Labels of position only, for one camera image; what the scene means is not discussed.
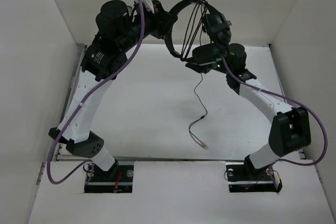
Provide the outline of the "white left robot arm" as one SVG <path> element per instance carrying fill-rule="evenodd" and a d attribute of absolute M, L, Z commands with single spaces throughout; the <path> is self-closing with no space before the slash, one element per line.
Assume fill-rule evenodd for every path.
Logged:
<path fill-rule="evenodd" d="M 154 10 L 135 4 L 131 10 L 120 0 L 108 1 L 96 16 L 98 33 L 87 48 L 80 64 L 79 80 L 70 106 L 49 136 L 66 145 L 74 156 L 93 162 L 105 180 L 117 176 L 118 161 L 104 146 L 104 140 L 91 131 L 94 115 L 100 102 L 116 79 L 130 63 L 127 52 L 136 53 L 142 40 L 151 35 L 164 39 L 177 21 L 177 14 L 166 11 L 157 0 Z"/>

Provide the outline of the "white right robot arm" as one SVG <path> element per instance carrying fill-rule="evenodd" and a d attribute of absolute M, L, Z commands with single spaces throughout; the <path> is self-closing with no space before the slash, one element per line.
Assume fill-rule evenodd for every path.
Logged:
<path fill-rule="evenodd" d="M 246 58 L 241 44 L 206 44 L 193 49 L 186 66 L 199 73 L 215 70 L 226 74 L 228 86 L 269 120 L 268 142 L 244 159 L 244 175 L 254 179 L 280 158 L 310 145 L 311 133 L 308 111 L 271 95 L 246 68 Z"/>

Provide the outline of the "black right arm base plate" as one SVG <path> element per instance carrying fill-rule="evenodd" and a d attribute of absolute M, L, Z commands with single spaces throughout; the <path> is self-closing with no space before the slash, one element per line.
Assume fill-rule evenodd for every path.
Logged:
<path fill-rule="evenodd" d="M 225 168 L 230 193 L 279 193 L 283 188 L 279 173 L 272 168 L 257 174 L 247 173 L 243 163 L 226 163 Z"/>

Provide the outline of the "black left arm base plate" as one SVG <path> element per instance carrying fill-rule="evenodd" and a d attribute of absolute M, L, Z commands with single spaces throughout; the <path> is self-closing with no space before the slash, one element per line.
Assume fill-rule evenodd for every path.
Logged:
<path fill-rule="evenodd" d="M 130 194 L 133 189 L 134 164 L 122 162 L 113 178 L 108 178 L 103 171 L 95 166 L 91 174 L 92 166 L 84 165 L 86 173 L 84 193 L 89 194 Z"/>

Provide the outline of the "black headset with microphone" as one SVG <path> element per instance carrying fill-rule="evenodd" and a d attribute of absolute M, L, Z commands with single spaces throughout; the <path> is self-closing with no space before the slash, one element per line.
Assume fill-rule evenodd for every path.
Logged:
<path fill-rule="evenodd" d="M 207 44 L 223 45 L 228 52 L 228 46 L 232 37 L 230 30 L 232 23 L 206 0 L 182 0 L 170 12 L 178 15 L 191 4 L 195 6 L 187 23 L 181 51 L 178 52 L 174 48 L 172 39 L 173 28 L 171 28 L 164 38 L 165 45 L 170 54 L 186 64 L 187 59 L 192 57 L 193 49 L 191 47 L 196 37 L 201 36 L 202 33 L 205 33 L 210 39 L 210 42 Z"/>

